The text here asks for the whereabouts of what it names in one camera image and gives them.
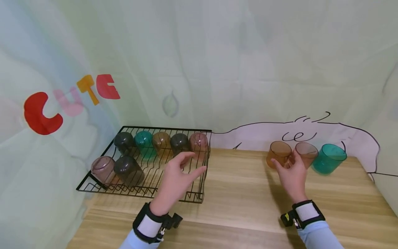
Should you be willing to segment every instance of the light blue sleeve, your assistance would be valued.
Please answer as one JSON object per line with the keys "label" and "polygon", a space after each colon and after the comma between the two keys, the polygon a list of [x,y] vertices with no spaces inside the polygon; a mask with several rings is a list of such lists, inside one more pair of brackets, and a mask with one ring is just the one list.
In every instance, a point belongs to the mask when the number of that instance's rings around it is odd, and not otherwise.
{"label": "light blue sleeve", "polygon": [[297,231],[307,249],[344,249],[325,221],[311,223]]}
{"label": "light blue sleeve", "polygon": [[160,242],[148,244],[140,240],[137,235],[135,235],[134,230],[131,230],[119,249],[155,249],[158,248],[159,244]]}

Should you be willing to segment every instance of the black cup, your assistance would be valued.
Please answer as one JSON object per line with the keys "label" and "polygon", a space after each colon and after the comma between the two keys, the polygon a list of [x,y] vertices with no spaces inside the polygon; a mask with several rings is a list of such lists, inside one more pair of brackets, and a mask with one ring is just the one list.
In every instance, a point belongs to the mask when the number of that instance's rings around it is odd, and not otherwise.
{"label": "black cup", "polygon": [[137,161],[130,156],[123,156],[115,162],[115,174],[129,187],[138,186],[145,178],[145,174]]}
{"label": "black cup", "polygon": [[134,137],[129,132],[120,132],[113,139],[113,144],[124,156],[130,155],[130,153],[137,149],[134,142]]}
{"label": "black cup", "polygon": [[170,139],[173,155],[176,156],[182,151],[191,151],[191,145],[187,135],[183,133],[174,134]]}

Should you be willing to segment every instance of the right hand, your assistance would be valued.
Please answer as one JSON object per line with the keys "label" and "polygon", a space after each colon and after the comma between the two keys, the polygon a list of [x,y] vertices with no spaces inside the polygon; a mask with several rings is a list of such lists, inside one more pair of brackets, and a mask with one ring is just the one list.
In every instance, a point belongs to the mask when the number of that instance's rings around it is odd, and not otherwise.
{"label": "right hand", "polygon": [[305,194],[305,179],[307,177],[307,169],[297,153],[293,150],[294,164],[290,168],[284,168],[277,160],[271,159],[278,171],[279,179],[285,189],[286,193],[290,196],[293,203],[299,203],[308,200]]}
{"label": "right hand", "polygon": [[182,172],[187,162],[194,156],[194,152],[180,152],[166,164],[158,194],[149,204],[149,208],[154,215],[162,216],[167,214],[174,203],[185,194],[187,188],[191,186],[195,179],[206,171],[207,167],[202,166],[189,174]]}

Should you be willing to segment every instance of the backdrop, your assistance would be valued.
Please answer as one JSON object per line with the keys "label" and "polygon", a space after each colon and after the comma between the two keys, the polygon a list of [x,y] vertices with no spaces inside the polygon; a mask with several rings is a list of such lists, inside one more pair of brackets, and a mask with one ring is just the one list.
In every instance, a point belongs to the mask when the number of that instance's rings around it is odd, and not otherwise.
{"label": "backdrop", "polygon": [[[65,247],[84,210],[74,189],[121,125],[226,133],[329,112],[323,121],[375,138],[377,169],[365,170],[397,213],[397,8],[394,0],[1,0],[0,242]],[[117,94],[104,94],[107,83]],[[26,100],[55,119],[30,119]]]}

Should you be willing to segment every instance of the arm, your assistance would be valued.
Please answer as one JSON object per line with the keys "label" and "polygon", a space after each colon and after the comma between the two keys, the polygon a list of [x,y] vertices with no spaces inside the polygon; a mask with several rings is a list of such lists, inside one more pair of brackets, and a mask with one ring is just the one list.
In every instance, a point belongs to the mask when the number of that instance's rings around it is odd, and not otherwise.
{"label": "arm", "polygon": [[[190,174],[181,171],[193,156],[195,156],[193,152],[181,152],[166,164],[158,194],[149,204],[150,214],[145,215],[137,227],[138,234],[156,238],[162,225],[161,222],[156,221],[168,214],[174,203],[180,199],[192,182],[206,171],[206,166],[199,167]],[[158,248],[160,242],[149,244],[140,239],[133,229],[119,249],[154,249]]]}
{"label": "arm", "polygon": [[[289,167],[283,167],[276,160],[272,159],[276,170],[278,171],[281,184],[290,196],[294,204],[307,201],[305,193],[305,180],[307,169],[297,153],[293,151],[294,164],[289,163]],[[307,203],[296,208],[300,220],[306,221],[319,216],[318,211],[312,203]],[[298,235],[304,242],[307,249],[342,249],[343,246],[337,240],[336,236],[329,229],[326,221],[317,221],[308,224],[304,229],[298,229]]]}

